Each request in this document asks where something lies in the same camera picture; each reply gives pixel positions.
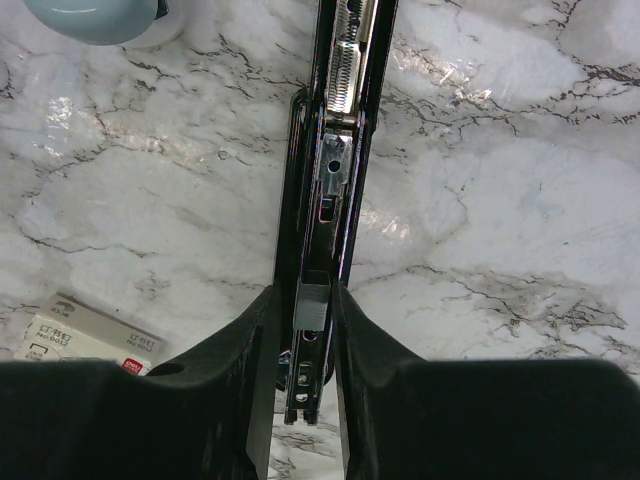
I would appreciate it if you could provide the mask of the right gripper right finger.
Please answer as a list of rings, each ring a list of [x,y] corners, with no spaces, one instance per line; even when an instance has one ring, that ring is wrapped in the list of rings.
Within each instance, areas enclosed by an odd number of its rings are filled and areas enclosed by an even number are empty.
[[[635,479],[639,389],[603,360],[425,360],[332,292],[349,479]]]

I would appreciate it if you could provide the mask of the grey staple strip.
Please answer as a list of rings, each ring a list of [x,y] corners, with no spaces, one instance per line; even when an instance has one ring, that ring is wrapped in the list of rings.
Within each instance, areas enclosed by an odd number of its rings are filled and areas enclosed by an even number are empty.
[[[325,329],[331,287],[329,284],[298,283],[293,329],[320,332]]]

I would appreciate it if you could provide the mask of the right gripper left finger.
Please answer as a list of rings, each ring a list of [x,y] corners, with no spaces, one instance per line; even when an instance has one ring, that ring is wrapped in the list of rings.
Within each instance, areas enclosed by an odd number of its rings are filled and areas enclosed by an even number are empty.
[[[136,376],[106,361],[1,366],[5,479],[264,479],[280,291]]]

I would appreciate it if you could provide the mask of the white staples box sleeve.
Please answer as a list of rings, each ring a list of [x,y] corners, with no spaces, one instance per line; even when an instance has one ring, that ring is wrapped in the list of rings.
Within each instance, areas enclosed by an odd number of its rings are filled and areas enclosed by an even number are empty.
[[[158,362],[163,341],[56,294],[34,314],[13,358],[18,361],[105,360],[137,375]]]

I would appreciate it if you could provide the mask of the light blue stapler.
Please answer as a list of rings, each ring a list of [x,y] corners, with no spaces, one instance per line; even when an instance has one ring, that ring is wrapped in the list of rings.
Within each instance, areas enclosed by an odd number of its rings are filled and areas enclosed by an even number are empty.
[[[180,0],[31,0],[29,12],[49,29],[94,46],[149,48],[175,39],[186,20]]]

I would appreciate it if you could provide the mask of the black stapler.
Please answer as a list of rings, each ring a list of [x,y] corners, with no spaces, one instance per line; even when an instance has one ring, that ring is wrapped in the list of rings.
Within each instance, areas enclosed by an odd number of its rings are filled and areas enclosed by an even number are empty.
[[[283,420],[317,422],[334,368],[332,293],[349,281],[395,1],[322,1],[308,86],[291,101],[274,281]],[[331,287],[325,329],[296,331],[298,283]]]

